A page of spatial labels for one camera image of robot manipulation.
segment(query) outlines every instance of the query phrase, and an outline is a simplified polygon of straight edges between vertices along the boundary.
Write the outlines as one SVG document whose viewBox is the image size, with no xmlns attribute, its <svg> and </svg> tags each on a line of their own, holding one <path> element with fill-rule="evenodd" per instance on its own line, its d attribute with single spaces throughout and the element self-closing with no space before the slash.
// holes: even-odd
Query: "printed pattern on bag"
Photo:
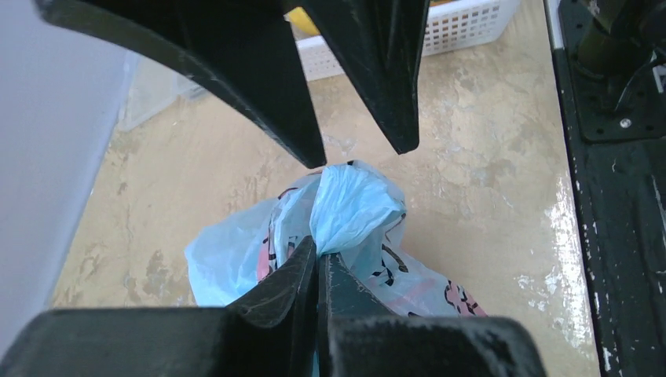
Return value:
<svg viewBox="0 0 666 377">
<path fill-rule="evenodd" d="M 294 250 L 296 250 L 296 239 L 298 239 L 297 236 L 291 236 L 289 237 L 289 242 L 287 242 L 287 259 L 291 258 L 291 255 L 294 254 Z"/>
<path fill-rule="evenodd" d="M 487 316 L 471 295 L 467 294 L 462 287 L 450 280 L 444 289 L 444 297 L 449 305 L 458 310 L 461 317 Z"/>
<path fill-rule="evenodd" d="M 389 287 L 393 285 L 395 282 L 395 279 L 393 278 L 393 273 L 391 270 L 386 267 L 386 264 L 384 263 L 384 258 L 382 258 L 382 267 L 384 268 L 382 271 L 375 271 L 372 273 L 373 276 L 381 276 L 383 273 L 386 273 L 386 275 L 389 277 L 387 281 L 384 282 L 384 284 L 388 285 Z"/>
<path fill-rule="evenodd" d="M 382 243 L 382 250 L 384 250 L 388 255 L 390 255 L 391 257 L 393 257 L 393 259 L 396 260 L 397 269 L 399 269 L 402 273 L 409 272 L 409 269 L 407 268 L 407 265 L 405 265 L 405 263 L 402 261 L 402 258 L 400 258 L 397 254 L 395 254 L 393 250 L 390 249 L 390 247 Z"/>
<path fill-rule="evenodd" d="M 384 233 L 384 236 L 386 237 L 386 240 L 387 240 L 387 241 L 391 242 L 391 239 L 389 238 L 389 233 L 390 233 L 392 230 L 394 230 L 395 228 L 397 228 L 400 224 L 402 224 L 402 222 L 404 221 L 404 219 L 405 219 L 406 217 L 407 217 L 407 214 L 402 214 L 402 215 L 400 216 L 400 221 L 398 221 L 398 222 L 396 223 L 396 225 L 392 226 L 391 229 L 387 230 L 387 231 Z"/>
<path fill-rule="evenodd" d="M 298 187 L 287 188 L 286 190 L 282 191 L 282 193 L 277 196 L 277 199 L 280 200 L 280 199 L 284 198 L 284 196 L 287 195 L 287 192 L 294 191 L 294 190 L 298 190 Z"/>
<path fill-rule="evenodd" d="M 271 255 L 271 242 L 270 242 L 270 229 L 262 241 L 262 247 L 259 249 L 259 259 L 257 260 L 257 281 L 264 280 L 268 275 L 273 272 L 273 269 L 270 265 L 270 255 Z"/>
</svg>

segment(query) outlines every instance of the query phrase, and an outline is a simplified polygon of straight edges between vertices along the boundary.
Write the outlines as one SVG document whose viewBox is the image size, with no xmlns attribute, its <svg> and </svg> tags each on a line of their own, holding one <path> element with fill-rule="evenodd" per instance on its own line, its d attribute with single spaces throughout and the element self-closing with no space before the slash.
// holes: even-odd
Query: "white plastic basket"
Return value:
<svg viewBox="0 0 666 377">
<path fill-rule="evenodd" d="M 430 7 L 423 56 L 492 42 L 500 37 L 520 0 L 457 0 Z M 298 54 L 308 81 L 344 73 L 320 36 L 298 40 Z M 182 75 L 139 57 L 128 100 L 118 128 L 129 131 L 161 112 L 178 97 L 193 99 L 205 93 Z"/>
<path fill-rule="evenodd" d="M 518 5 L 520 0 L 458 0 L 430 7 L 423 56 L 498 39 Z M 344 73 L 324 38 L 311 37 L 296 43 L 308 81 Z"/>
</svg>

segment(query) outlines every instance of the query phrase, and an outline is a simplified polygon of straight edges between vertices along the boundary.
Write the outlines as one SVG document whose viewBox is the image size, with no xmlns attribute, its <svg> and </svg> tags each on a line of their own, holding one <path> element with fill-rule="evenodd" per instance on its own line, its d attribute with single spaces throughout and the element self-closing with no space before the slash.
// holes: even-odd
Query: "light blue plastic bag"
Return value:
<svg viewBox="0 0 666 377">
<path fill-rule="evenodd" d="M 339 252 L 352 273 L 401 315 L 485 315 L 461 287 L 401 249 L 402 191 L 361 161 L 334 165 L 205 228 L 185 249 L 199 306 L 227 306 L 283 265 L 303 237 Z"/>
</svg>

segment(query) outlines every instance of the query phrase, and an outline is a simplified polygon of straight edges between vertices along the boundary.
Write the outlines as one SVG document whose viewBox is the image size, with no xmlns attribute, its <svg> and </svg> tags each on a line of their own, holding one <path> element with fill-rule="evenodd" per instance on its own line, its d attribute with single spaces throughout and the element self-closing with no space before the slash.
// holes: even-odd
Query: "concrete floor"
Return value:
<svg viewBox="0 0 666 377">
<path fill-rule="evenodd" d="M 423 60 L 421 145 L 396 156 L 344 76 L 310 83 L 330 163 L 362 159 L 407 196 L 404 249 L 532 334 L 551 376 L 598 361 L 543 4 L 492 44 Z M 213 97 L 116 133 L 55 306 L 194 305 L 202 227 L 308 171 Z"/>
</svg>

